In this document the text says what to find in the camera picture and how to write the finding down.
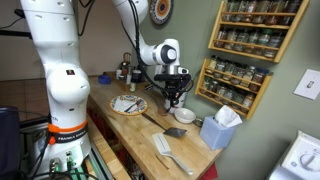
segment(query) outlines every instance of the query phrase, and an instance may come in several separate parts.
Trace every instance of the butcher block counter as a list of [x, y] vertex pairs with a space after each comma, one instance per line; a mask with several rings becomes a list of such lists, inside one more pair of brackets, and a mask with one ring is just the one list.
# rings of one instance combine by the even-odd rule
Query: butcher block counter
[[[138, 84], [135, 92], [130, 92], [129, 85], [115, 78], [112, 78], [111, 84], [99, 84], [98, 77], [90, 77], [90, 85], [89, 102], [98, 109], [148, 179], [198, 179], [222, 152], [222, 149], [210, 150], [199, 136], [200, 128], [194, 124], [182, 124], [175, 120], [173, 114], [159, 115], [158, 108], [163, 106], [163, 96], [155, 91], [144, 90], [145, 83]], [[152, 135], [164, 132], [163, 129], [141, 114], [126, 116], [112, 110], [111, 100], [120, 95], [135, 95], [144, 99], [148, 104], [145, 113], [164, 128], [187, 130], [182, 137], [165, 135], [165, 138], [173, 154], [194, 171], [193, 175], [189, 176], [170, 157], [160, 155]]]

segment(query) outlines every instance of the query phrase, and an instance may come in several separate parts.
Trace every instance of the green wall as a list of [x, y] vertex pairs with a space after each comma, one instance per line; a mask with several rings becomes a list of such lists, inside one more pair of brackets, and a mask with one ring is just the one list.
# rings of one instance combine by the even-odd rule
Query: green wall
[[[147, 18], [141, 26], [147, 44], [177, 39], [181, 65], [195, 75], [203, 59], [217, 54], [225, 59], [261, 66], [274, 76], [250, 120], [236, 128], [228, 148], [216, 161], [219, 179], [265, 179], [301, 130], [320, 138], [320, 97], [309, 100], [293, 94], [306, 69], [320, 71], [320, 1], [310, 0], [296, 33], [279, 64], [230, 55], [207, 48], [221, 0], [176, 0], [168, 24], [155, 26]], [[221, 106], [195, 96], [192, 89], [185, 107], [197, 116], [214, 115]]]

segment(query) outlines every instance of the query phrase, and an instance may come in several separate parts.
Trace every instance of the wooden shelf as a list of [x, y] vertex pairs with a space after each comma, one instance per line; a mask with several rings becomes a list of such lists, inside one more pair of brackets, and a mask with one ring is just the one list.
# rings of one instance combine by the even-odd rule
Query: wooden shelf
[[[297, 26], [301, 20], [301, 18], [303, 17], [307, 6], [309, 5], [309, 0], [303, 0], [299, 10], [297, 11], [297, 13], [246, 13], [246, 12], [225, 12], [226, 9], [226, 2], [222, 1], [219, 11], [218, 11], [218, 15], [215, 21], [215, 24], [213, 26], [213, 30], [212, 30], [212, 34], [211, 34], [211, 38], [209, 41], [209, 45], [208, 48], [209, 49], [214, 49], [214, 50], [218, 50], [218, 51], [223, 51], [223, 52], [227, 52], [227, 53], [232, 53], [232, 54], [238, 54], [238, 55], [242, 55], [242, 56], [247, 56], [247, 57], [252, 57], [252, 58], [256, 58], [256, 59], [260, 59], [260, 60], [265, 60], [265, 61], [271, 61], [271, 62], [275, 62], [275, 63], [279, 63], [289, 42], [292, 39], [292, 36], [295, 32], [295, 30], [297, 29]], [[282, 26], [282, 25], [266, 25], [266, 24], [253, 24], [253, 23], [243, 23], [243, 22], [226, 22], [222, 20], [222, 15], [223, 14], [252, 14], [252, 15], [266, 15], [266, 16], [294, 16], [294, 20], [291, 23], [290, 26]], [[273, 30], [281, 30], [281, 31], [285, 31], [286, 32], [286, 36], [284, 37], [282, 44], [280, 46], [280, 48], [275, 49], [278, 51], [278, 53], [276, 54], [276, 56], [274, 58], [267, 58], [264, 56], [259, 56], [259, 55], [254, 55], [254, 54], [249, 54], [249, 53], [245, 53], [245, 52], [239, 52], [239, 51], [234, 51], [234, 50], [228, 50], [228, 49], [224, 49], [224, 48], [218, 48], [214, 46], [214, 43], [217, 41], [217, 36], [219, 33], [219, 30], [221, 27], [235, 27], [235, 28], [258, 28], [258, 29], [273, 29]]]
[[[231, 85], [231, 86], [233, 86], [233, 87], [235, 87], [235, 88], [237, 88], [237, 89], [242, 89], [242, 90], [244, 90], [244, 91], [246, 91], [246, 92], [254, 93], [254, 94], [256, 95], [256, 97], [255, 97], [255, 99], [254, 99], [251, 107], [250, 107], [250, 108], [246, 108], [246, 109], [249, 110], [247, 113], [244, 113], [244, 112], [242, 112], [242, 111], [240, 111], [240, 110], [238, 110], [238, 109], [234, 109], [234, 108], [232, 108], [231, 106], [228, 105], [230, 108], [232, 108], [232, 109], [233, 109], [235, 112], [237, 112], [239, 115], [244, 116], [247, 120], [249, 120], [249, 119], [252, 117], [252, 115], [254, 114], [254, 112], [255, 112], [256, 108], [258, 107], [258, 104], [259, 104], [259, 102], [260, 102], [260, 100], [261, 100], [261, 98], [262, 98], [262, 95], [264, 94], [265, 90], [267, 89], [267, 87], [268, 87], [268, 85], [269, 85], [269, 82], [270, 82], [270, 80], [271, 80], [271, 75], [267, 75], [267, 76], [264, 78], [264, 81], [263, 81], [262, 84], [256, 83], [256, 82], [252, 82], [252, 81], [247, 81], [247, 82], [250, 82], [250, 83], [253, 83], [253, 84], [255, 84], [255, 85], [260, 86], [259, 91], [258, 91], [258, 92], [255, 92], [255, 91], [251, 91], [251, 90], [250, 90], [249, 88], [247, 88], [247, 87], [244, 87], [244, 86], [241, 86], [241, 85], [234, 85], [234, 84], [230, 83], [230, 81], [226, 81], [226, 80], [224, 80], [224, 79], [222, 79], [222, 78], [215, 78], [213, 75], [208, 74], [208, 73], [206, 72], [206, 70], [208, 70], [207, 67], [208, 67], [210, 61], [211, 61], [211, 59], [205, 59], [204, 62], [203, 62], [203, 64], [202, 64], [202, 68], [201, 68], [200, 75], [199, 75], [199, 80], [198, 80], [197, 87], [196, 87], [196, 90], [195, 90], [195, 94], [196, 94], [196, 95], [200, 95], [200, 96], [202, 96], [202, 97], [204, 97], [204, 98], [206, 98], [206, 99], [209, 99], [210, 101], [212, 101], [212, 102], [214, 102], [214, 103], [217, 103], [217, 104], [220, 104], [220, 105], [224, 105], [221, 101], [218, 101], [218, 100], [216, 100], [216, 99], [214, 99], [214, 98], [212, 98], [212, 97], [209, 97], [209, 96], [207, 96], [206, 94], [204, 94], [204, 93], [201, 92], [201, 91], [204, 91], [205, 93], [209, 93], [209, 94], [211, 94], [211, 95], [213, 95], [213, 96], [218, 96], [219, 98], [223, 99], [224, 101], [228, 101], [228, 102], [230, 102], [230, 103], [232, 103], [232, 104], [238, 105], [239, 107], [246, 108], [246, 107], [242, 106], [241, 104], [238, 104], [238, 103], [236, 103], [236, 102], [234, 102], [234, 101], [232, 101], [232, 100], [229, 100], [229, 99], [227, 99], [227, 98], [224, 98], [223, 96], [220, 96], [220, 95], [218, 95], [218, 94], [216, 94], [216, 93], [214, 93], [214, 92], [207, 91], [206, 89], [203, 89], [203, 88], [202, 88], [202, 84], [203, 84], [203, 81], [204, 81], [205, 76], [211, 77], [211, 78], [213, 78], [213, 79], [215, 79], [215, 80], [217, 80], [217, 81], [219, 81], [219, 82], [223, 82], [223, 83], [226, 83], [226, 84], [228, 84], [228, 85]], [[228, 74], [228, 76], [231, 76], [231, 77], [234, 77], [234, 78], [243, 80], [242, 78], [238, 78], [238, 77], [233, 76], [233, 75], [229, 75], [229, 74]]]

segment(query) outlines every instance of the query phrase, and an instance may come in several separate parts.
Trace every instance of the blue tissue box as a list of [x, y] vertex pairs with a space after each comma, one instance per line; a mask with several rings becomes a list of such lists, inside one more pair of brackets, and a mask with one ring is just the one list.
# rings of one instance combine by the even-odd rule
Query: blue tissue box
[[205, 117], [200, 131], [200, 137], [209, 146], [211, 150], [225, 148], [234, 133], [235, 127], [224, 127], [219, 125], [214, 116]]

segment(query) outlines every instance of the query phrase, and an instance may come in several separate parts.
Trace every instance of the bowl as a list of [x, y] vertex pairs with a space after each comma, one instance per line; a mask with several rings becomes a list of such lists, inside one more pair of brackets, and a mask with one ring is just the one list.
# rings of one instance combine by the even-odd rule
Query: bowl
[[189, 124], [196, 119], [196, 114], [186, 108], [178, 108], [174, 111], [174, 117], [181, 123]]

